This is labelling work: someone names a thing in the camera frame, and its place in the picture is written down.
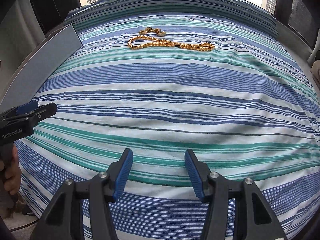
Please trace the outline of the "person's left hand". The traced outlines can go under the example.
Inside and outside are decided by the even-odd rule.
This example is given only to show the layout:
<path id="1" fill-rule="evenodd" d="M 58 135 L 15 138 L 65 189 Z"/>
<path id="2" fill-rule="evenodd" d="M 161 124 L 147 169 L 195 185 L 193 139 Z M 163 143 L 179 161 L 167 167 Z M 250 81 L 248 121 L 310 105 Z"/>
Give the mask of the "person's left hand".
<path id="1" fill-rule="evenodd" d="M 22 171 L 19 167 L 18 149 L 15 144 L 13 144 L 11 162 L 10 165 L 5 169 L 4 173 L 4 189 L 12 196 L 15 195 L 20 189 L 21 174 Z"/>

